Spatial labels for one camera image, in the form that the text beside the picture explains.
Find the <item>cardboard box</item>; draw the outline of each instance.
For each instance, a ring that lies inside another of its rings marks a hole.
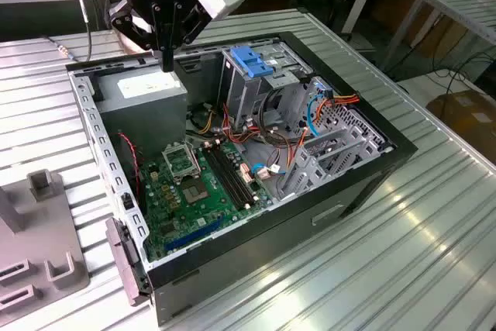
[[[446,107],[441,120],[496,164],[496,102],[477,91],[441,95],[427,105],[427,109],[438,118],[445,98]]]

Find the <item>silver metal frame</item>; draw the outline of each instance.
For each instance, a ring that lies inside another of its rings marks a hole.
[[[388,52],[381,62],[381,70],[387,68],[396,49],[405,38],[408,28],[425,4],[434,7],[434,11],[429,16],[429,22],[425,24],[426,27],[418,33],[412,44],[413,46],[422,40],[441,13],[449,16],[489,43],[496,44],[496,0],[415,0],[410,11],[396,30],[389,46],[387,46]]]

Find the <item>slotted metal surface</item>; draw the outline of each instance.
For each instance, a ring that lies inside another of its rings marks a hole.
[[[496,43],[496,0],[425,1],[488,42]]]
[[[296,10],[214,22],[198,42],[289,30],[418,147],[365,206],[166,329],[490,329],[496,322],[494,167],[378,70]],[[58,38],[78,57],[85,35]],[[110,32],[95,57],[122,54]],[[0,45],[0,184],[47,167],[64,177],[91,275],[85,290],[6,327],[153,329],[127,304],[104,221],[112,211],[64,72],[44,40]]]

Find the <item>red cable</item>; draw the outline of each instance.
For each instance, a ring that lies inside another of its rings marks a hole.
[[[121,136],[128,144],[129,149],[131,150],[131,154],[133,155],[133,162],[134,162],[134,173],[136,175],[136,199],[140,197],[140,176],[138,175],[139,173],[139,168],[138,168],[138,160],[136,158],[136,147],[133,145],[130,139],[124,134],[124,133],[119,133],[119,136]]]

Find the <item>sticker on power supply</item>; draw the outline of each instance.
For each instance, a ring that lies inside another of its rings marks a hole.
[[[163,73],[162,71],[124,78],[117,85],[124,98],[132,98],[180,87],[179,81],[174,79],[170,73]]]

